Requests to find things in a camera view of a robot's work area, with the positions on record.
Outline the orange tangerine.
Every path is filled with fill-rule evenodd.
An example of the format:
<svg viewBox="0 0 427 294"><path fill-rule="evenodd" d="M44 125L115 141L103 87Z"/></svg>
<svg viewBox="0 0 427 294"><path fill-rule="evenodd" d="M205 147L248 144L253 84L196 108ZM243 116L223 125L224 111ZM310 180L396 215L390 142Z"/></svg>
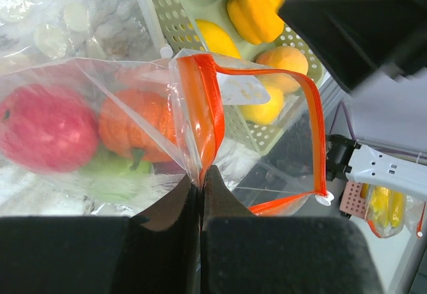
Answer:
<svg viewBox="0 0 427 294"><path fill-rule="evenodd" d="M139 89L118 91L115 96L176 144L173 113L160 94ZM99 136L114 153L128 159L138 152L144 161L170 162L172 158L112 99L106 98L99 114Z"/></svg>

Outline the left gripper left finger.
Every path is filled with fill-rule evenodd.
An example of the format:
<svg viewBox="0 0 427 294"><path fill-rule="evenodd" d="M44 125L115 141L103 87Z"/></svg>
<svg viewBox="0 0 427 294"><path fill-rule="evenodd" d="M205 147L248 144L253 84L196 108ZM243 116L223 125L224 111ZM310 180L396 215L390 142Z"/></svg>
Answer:
<svg viewBox="0 0 427 294"><path fill-rule="evenodd" d="M2 293L193 293L197 188L133 217L5 217Z"/></svg>

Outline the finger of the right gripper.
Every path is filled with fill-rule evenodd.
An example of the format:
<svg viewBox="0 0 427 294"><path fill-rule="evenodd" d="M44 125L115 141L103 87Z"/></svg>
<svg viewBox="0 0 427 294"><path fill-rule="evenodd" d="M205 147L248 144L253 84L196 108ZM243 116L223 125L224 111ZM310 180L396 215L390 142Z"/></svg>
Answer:
<svg viewBox="0 0 427 294"><path fill-rule="evenodd" d="M278 14L344 91L426 68L426 0L287 0Z"/></svg>

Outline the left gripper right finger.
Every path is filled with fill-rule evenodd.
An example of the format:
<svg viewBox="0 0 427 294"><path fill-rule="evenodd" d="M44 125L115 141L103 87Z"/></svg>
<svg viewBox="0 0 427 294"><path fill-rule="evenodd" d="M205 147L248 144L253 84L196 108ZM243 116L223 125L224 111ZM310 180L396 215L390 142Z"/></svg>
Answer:
<svg viewBox="0 0 427 294"><path fill-rule="evenodd" d="M365 237L337 217L257 217L206 173L202 293L382 293Z"/></svg>

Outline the red apple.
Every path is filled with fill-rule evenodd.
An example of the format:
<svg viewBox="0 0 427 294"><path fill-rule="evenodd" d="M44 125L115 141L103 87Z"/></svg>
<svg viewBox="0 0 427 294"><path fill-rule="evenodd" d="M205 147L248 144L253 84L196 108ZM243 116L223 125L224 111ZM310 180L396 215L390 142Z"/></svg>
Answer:
<svg viewBox="0 0 427 294"><path fill-rule="evenodd" d="M1 154L42 173L87 165L99 145L97 119L77 91L31 84L1 101Z"/></svg>

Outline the clear zip bag orange zipper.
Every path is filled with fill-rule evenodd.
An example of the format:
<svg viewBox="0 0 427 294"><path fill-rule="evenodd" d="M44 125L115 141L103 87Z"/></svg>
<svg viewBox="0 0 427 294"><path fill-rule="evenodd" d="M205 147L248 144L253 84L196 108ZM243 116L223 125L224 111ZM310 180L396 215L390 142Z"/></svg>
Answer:
<svg viewBox="0 0 427 294"><path fill-rule="evenodd" d="M183 178L259 216L328 206L320 93L304 63L182 50L150 62L72 58L1 76L1 212L63 195L145 209Z"/></svg>

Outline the green apple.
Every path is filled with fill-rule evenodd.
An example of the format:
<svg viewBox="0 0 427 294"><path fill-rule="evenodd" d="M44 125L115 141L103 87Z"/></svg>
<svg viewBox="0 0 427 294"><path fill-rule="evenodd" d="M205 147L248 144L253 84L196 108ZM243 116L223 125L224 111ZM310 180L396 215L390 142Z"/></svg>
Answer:
<svg viewBox="0 0 427 294"><path fill-rule="evenodd" d="M100 145L91 161L79 169L89 179L89 190L108 201L130 200L142 189L142 181L153 171L149 161L131 169L133 160L121 157Z"/></svg>

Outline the purple sweet potato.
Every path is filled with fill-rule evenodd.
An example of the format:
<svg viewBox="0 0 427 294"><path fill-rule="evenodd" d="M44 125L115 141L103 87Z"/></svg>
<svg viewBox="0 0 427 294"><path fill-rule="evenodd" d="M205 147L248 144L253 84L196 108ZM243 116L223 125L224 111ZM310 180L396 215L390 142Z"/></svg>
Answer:
<svg viewBox="0 0 427 294"><path fill-rule="evenodd" d="M154 163L153 170L156 174L179 174L185 173L185 169L175 162Z"/></svg>

